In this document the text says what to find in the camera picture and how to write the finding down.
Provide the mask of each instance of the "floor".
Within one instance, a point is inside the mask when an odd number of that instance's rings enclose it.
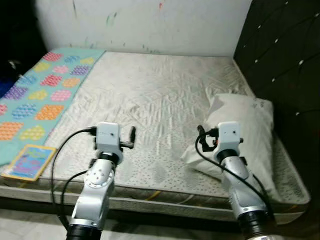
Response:
[[[63,240],[66,239],[66,231],[55,215],[0,209],[0,238],[6,240]],[[127,224],[108,219],[101,239],[243,240],[243,237],[233,233]]]

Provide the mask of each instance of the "wall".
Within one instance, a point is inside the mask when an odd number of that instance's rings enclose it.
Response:
[[[36,0],[47,48],[232,56],[251,0]]]

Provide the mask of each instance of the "white pillow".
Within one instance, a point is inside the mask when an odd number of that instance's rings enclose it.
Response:
[[[212,98],[208,117],[203,125],[207,131],[220,122],[237,121],[240,124],[240,136],[244,142],[239,145],[240,156],[245,157],[248,168],[260,179],[269,196],[281,201],[273,182],[272,130],[274,127],[273,105],[268,100],[239,94],[216,94]],[[204,155],[210,159],[212,152]],[[202,159],[195,146],[190,145],[181,159],[200,172],[221,179],[220,168]]]

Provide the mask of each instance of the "black cable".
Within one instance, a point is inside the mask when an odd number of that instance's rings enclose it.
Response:
[[[68,219],[66,217],[66,213],[65,213],[65,192],[67,190],[68,184],[72,181],[72,179],[74,179],[82,174],[85,174],[86,172],[87,172],[87,170],[73,175],[72,177],[70,177],[66,181],[66,183],[63,186],[62,193],[60,195],[60,217],[61,217],[61,219],[63,219],[63,222],[65,222],[67,224],[67,226],[69,226],[69,221],[68,221]]]
[[[198,143],[199,143],[200,138],[201,138],[203,135],[206,136],[206,135],[209,135],[209,134],[208,134],[208,132],[206,132],[206,133],[204,133],[204,134],[200,134],[200,135],[196,138],[196,140],[195,140],[195,150],[196,150],[196,152],[197,152],[204,160],[212,163],[213,165],[219,167],[219,168],[222,169],[223,171],[226,171],[227,173],[231,174],[231,175],[234,176],[236,179],[238,179],[238,180],[241,181],[243,184],[245,184],[248,188],[250,188],[255,194],[257,194],[257,195],[259,196],[259,198],[264,202],[264,204],[265,204],[265,206],[266,206],[266,208],[267,208],[267,213],[268,213],[268,215],[270,216],[270,218],[272,218],[272,219],[274,220],[275,216],[273,215],[273,210],[272,210],[272,208],[271,208],[271,206],[270,206],[269,201],[268,201],[258,190],[256,190],[254,186],[252,186],[250,183],[248,183],[248,182],[247,182],[245,179],[243,179],[242,177],[240,177],[240,176],[238,176],[237,174],[235,174],[235,173],[233,173],[232,171],[230,171],[228,168],[226,168],[226,167],[222,166],[221,164],[216,163],[215,161],[212,161],[210,158],[204,156],[204,155],[199,151]],[[265,193],[267,193],[262,184],[261,184],[261,186],[262,186],[262,188],[261,188],[262,191],[264,191]]]
[[[259,180],[259,178],[252,174],[253,175],[253,178],[257,181],[257,183],[259,184],[261,190],[262,190],[262,193],[263,193],[263,196],[264,196],[264,203],[266,205],[266,208],[268,209],[268,215],[273,219],[275,220],[275,215],[274,215],[274,210],[272,209],[271,207],[271,204],[270,204],[270,200],[269,200],[269,196],[268,196],[268,193],[265,189],[265,186],[262,184],[262,182]]]
[[[51,177],[50,177],[50,184],[51,184],[51,200],[52,200],[52,205],[53,208],[56,211],[57,217],[59,218],[60,222],[62,223],[62,225],[64,226],[64,228],[67,230],[68,229],[68,222],[65,222],[64,219],[61,217],[60,214],[60,210],[56,204],[56,199],[55,199],[55,193],[54,193],[54,170],[55,170],[55,163],[56,163],[56,159],[58,154],[60,153],[61,149],[63,148],[63,146],[68,142],[69,139],[71,139],[73,136],[79,134],[79,133],[90,133],[90,129],[82,129],[79,131],[74,132],[73,134],[71,134],[70,136],[67,137],[66,140],[64,140],[64,142],[61,144],[61,146],[59,147],[58,151],[56,152],[53,161],[52,161],[52,168],[51,168]]]

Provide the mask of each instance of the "book cover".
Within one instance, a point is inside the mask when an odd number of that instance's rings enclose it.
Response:
[[[36,181],[56,152],[56,148],[27,144],[1,176]]]

